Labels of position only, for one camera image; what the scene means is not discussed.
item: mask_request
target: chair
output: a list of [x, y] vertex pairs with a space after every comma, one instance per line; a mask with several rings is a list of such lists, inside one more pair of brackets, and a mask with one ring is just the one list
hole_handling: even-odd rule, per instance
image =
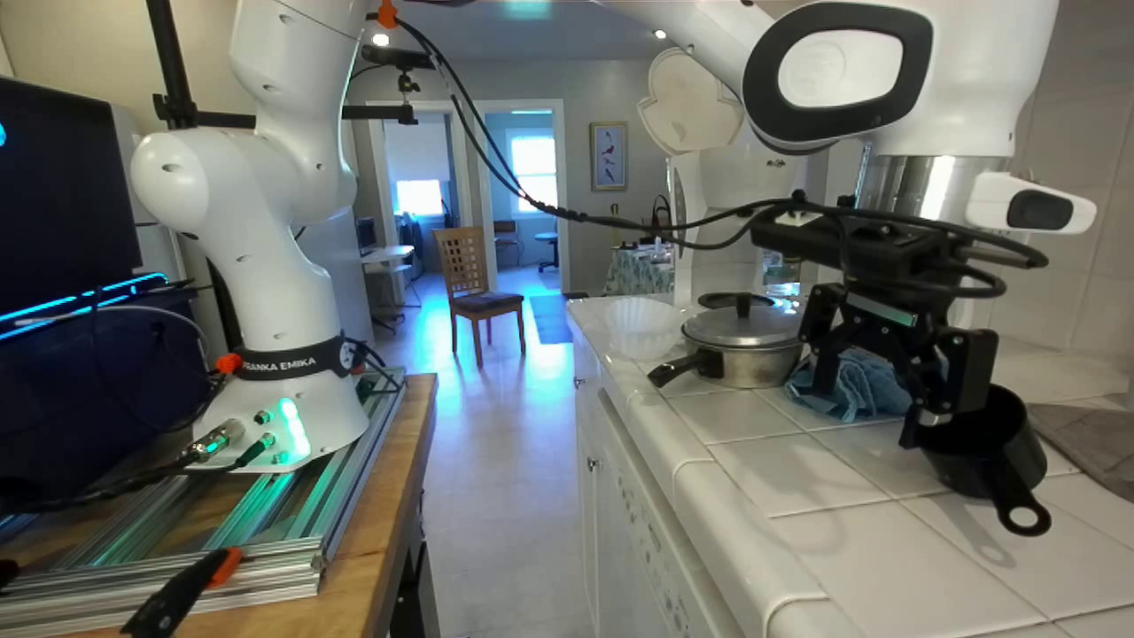
[[457, 314], [463, 314], [472, 325], [473, 365], [482, 368], [482, 319], [487, 319], [487, 342], [493, 342], [493, 319], [505, 314], [505, 313], [517, 314], [522, 349], [528, 353], [524, 293], [487, 289], [482, 227], [438, 227], [437, 231], [437, 256], [438, 256], [438, 272], [443, 272], [447, 293], [450, 293], [454, 353], [457, 353]]
[[517, 233], [517, 221], [493, 221], [495, 267], [502, 267], [499, 249], [513, 251], [513, 267], [524, 267], [524, 243]]

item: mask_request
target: black screen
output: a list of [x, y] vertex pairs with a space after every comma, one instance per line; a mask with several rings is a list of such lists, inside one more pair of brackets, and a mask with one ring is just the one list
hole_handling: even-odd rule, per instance
[[0, 79], [0, 313], [130, 275], [109, 104]]

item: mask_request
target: window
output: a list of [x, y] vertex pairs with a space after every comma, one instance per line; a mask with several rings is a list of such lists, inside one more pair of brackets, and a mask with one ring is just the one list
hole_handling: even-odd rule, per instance
[[509, 137], [509, 165], [522, 178], [524, 190], [544, 207], [561, 203], [556, 188], [556, 137], [524, 136]]
[[398, 182], [394, 210], [406, 217], [438, 217], [443, 214], [438, 182]]

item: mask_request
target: floor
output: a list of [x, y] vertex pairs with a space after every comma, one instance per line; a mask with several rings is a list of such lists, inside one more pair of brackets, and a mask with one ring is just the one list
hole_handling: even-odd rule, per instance
[[[556, 272], [505, 268], [499, 287], [552, 293]], [[538, 342], [528, 313], [522, 358], [499, 319], [473, 368], [463, 319], [450, 349], [437, 275], [414, 280], [406, 306], [376, 339], [389, 365], [438, 374], [424, 536], [443, 638], [589, 638], [571, 342]]]

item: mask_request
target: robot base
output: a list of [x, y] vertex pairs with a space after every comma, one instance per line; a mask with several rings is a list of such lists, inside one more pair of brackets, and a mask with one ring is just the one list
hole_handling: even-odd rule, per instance
[[349, 446], [367, 429], [359, 386], [334, 372], [231, 378], [192, 426], [195, 438], [222, 432], [226, 446], [186, 470], [284, 475]]

